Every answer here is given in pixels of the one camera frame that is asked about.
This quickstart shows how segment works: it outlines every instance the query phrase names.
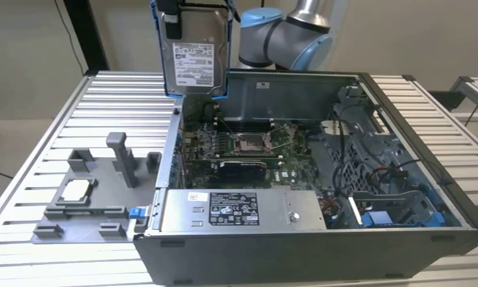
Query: metal sheet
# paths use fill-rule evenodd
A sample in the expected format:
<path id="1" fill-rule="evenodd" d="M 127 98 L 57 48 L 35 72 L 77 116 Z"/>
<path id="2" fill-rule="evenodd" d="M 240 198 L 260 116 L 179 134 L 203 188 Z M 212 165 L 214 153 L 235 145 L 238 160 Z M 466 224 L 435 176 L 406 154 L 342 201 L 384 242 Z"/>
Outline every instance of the metal sheet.
<path id="1" fill-rule="evenodd" d="M 406 96 L 411 94 L 412 96 L 419 96 L 427 99 L 427 96 L 420 94 L 415 89 L 407 89 L 407 83 L 404 82 L 400 76 L 380 76 L 374 77 L 374 79 L 394 79 L 395 81 L 384 82 L 386 84 L 400 83 L 403 89 L 391 89 L 384 90 L 387 96 L 402 95 Z M 90 83 L 93 87 L 103 88 L 102 90 L 95 90 L 94 88 L 87 93 L 77 93 L 78 99 L 82 94 L 87 96 L 98 95 L 90 104 L 93 107 L 105 106 L 107 107 L 105 111 L 139 111 L 146 112 L 150 108 L 155 108 L 158 111 L 163 110 L 166 107 L 155 105 L 145 105 L 146 101 L 138 101 L 134 97 L 130 102 L 126 102 L 126 108 L 119 105 L 106 106 L 106 102 L 113 103 L 113 100 L 107 100 L 107 96 L 125 96 L 127 94 L 149 95 L 157 96 L 155 91 L 143 91 L 139 90 L 131 92 L 130 89 L 135 85 L 129 84 L 127 82 L 142 82 L 157 81 L 161 83 L 162 76 L 161 74 L 146 73 L 146 72 L 101 72 Z M 78 109 L 75 105 L 69 104 L 63 108 L 67 111 L 83 111 L 83 106 L 79 103 Z M 463 133 L 458 128 L 456 123 L 450 120 L 450 115 L 443 111 L 443 109 L 435 105 L 422 104 L 418 106 L 402 106 L 402 114 L 406 117 L 416 117 L 430 113 L 434 117 L 439 115 L 440 119 L 444 119 L 451 123 L 448 127 L 442 126 L 424 126 L 414 128 L 418 135 L 424 136 L 424 140 L 434 141 L 436 146 L 446 146 L 447 144 L 442 141 L 468 141 L 471 142 L 470 135 Z M 126 116 L 125 113 L 110 113 L 111 120 L 134 120 L 137 116 L 134 113 L 130 116 Z M 137 133 L 137 136 L 142 138 L 151 139 L 163 139 L 166 133 L 166 127 L 155 126 L 141 126 L 141 127 L 123 127 L 121 122 L 115 126 L 107 127 L 95 127 L 95 126 L 79 126 L 79 127 L 63 127 L 63 123 L 67 118 L 63 119 L 61 116 L 57 121 L 62 124 L 59 129 L 57 125 L 53 125 L 54 131 L 57 131 L 58 136 L 69 138 L 87 138 L 91 137 L 91 133 L 97 137 L 103 137 L 106 132 L 110 130 L 114 131 L 126 131 L 130 133 Z M 47 134 L 42 139 L 47 143 L 57 139 Z M 454 169 L 452 172 L 458 174 L 466 174 L 468 176 L 471 166 L 478 168 L 478 147 L 475 144 L 471 144 L 475 147 L 476 155 L 460 155 L 456 153 L 450 153 L 446 155 L 438 155 L 438 160 L 446 168 Z M 133 148 L 133 154 L 135 157 L 142 157 L 149 151 L 159 151 L 162 149 L 155 148 Z M 145 267 L 141 264 L 138 253 L 134 250 L 131 244 L 81 244 L 81 245 L 33 245 L 27 242 L 30 233 L 25 232 L 29 230 L 29 225 L 39 220 L 42 216 L 43 206 L 15 206 L 17 204 L 30 204 L 30 203 L 45 203 L 50 200 L 51 194 L 54 193 L 53 187 L 27 187 L 27 185 L 54 185 L 58 182 L 57 174 L 53 175 L 34 175 L 34 171 L 39 168 L 46 167 L 45 164 L 51 161 L 65 160 L 70 154 L 70 148 L 55 148 L 51 149 L 50 146 L 46 149 L 35 149 L 34 153 L 41 155 L 41 158 L 35 160 L 35 156 L 30 156 L 33 161 L 33 166 L 26 165 L 22 170 L 19 170 L 17 175 L 17 182 L 10 184 L 13 187 L 9 192 L 13 192 L 13 195 L 9 199 L 3 199 L 0 202 L 0 205 L 3 203 L 5 209 L 0 213 L 0 286 L 110 286 L 110 285 L 126 285 L 126 286 L 154 286 L 150 282 L 147 273 L 145 272 Z M 90 152 L 94 156 L 101 157 L 113 157 L 113 151 L 107 148 L 91 148 Z M 19 181 L 22 175 L 26 177 L 25 181 Z M 458 183 L 464 189 L 470 199 L 474 204 L 478 206 L 478 178 L 476 179 L 464 179 L 458 180 Z M 2 223 L 10 221 L 11 224 L 3 225 Z M 310 282 L 310 283 L 291 283 L 284 284 L 284 286 L 410 286 L 410 287 L 454 287 L 454 286 L 478 286 L 478 248 L 475 248 L 468 256 L 464 257 L 447 257 L 440 259 L 435 264 L 428 266 L 428 268 L 418 273 L 411 279 L 406 280 L 383 280 L 379 282 L 367 281 L 367 282 Z M 264 285 L 266 287 L 276 286 L 276 284 Z"/>

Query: metal slat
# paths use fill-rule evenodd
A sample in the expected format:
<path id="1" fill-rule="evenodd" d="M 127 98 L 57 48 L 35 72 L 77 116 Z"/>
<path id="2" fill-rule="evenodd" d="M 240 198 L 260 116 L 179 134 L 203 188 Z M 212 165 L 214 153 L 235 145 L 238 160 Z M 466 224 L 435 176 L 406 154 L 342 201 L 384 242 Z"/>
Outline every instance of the metal slat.
<path id="1" fill-rule="evenodd" d="M 165 139 L 161 138 L 127 138 L 126 147 L 129 148 L 162 148 Z M 106 138 L 58 138 L 53 143 L 53 148 L 106 148 Z"/>
<path id="2" fill-rule="evenodd" d="M 446 170 L 454 179 L 478 178 L 478 167 L 468 167 L 466 169 L 460 167 L 450 167 L 446 168 Z"/>

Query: barcode label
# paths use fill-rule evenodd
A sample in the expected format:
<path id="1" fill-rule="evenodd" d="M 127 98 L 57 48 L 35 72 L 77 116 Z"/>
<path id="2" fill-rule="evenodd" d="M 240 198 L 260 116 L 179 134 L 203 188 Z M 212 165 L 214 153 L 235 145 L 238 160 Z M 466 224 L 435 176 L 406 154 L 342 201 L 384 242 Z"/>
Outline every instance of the barcode label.
<path id="1" fill-rule="evenodd" d="M 178 86 L 212 87 L 212 44 L 172 43 L 172 64 Z"/>

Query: motherboard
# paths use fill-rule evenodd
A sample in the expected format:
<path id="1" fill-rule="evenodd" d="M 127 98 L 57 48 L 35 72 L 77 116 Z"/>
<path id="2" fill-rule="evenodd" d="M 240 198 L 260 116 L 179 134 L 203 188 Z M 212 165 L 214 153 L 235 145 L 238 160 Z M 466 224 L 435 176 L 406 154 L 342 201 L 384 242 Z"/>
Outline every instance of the motherboard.
<path id="1" fill-rule="evenodd" d="M 183 132 L 186 188 L 320 190 L 306 133 L 274 121 L 198 124 Z"/>

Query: white wall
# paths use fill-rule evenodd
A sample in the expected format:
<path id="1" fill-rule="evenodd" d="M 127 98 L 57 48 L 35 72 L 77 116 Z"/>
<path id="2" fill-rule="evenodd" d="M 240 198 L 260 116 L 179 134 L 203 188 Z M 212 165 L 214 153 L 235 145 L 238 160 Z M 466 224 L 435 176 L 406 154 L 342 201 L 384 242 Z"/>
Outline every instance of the white wall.
<path id="1" fill-rule="evenodd" d="M 435 90 L 478 77 L 478 0 L 348 0 L 326 68 L 411 74 Z"/>
<path id="2" fill-rule="evenodd" d="M 0 119 L 54 117 L 79 80 L 53 1 L 0 0 Z"/>

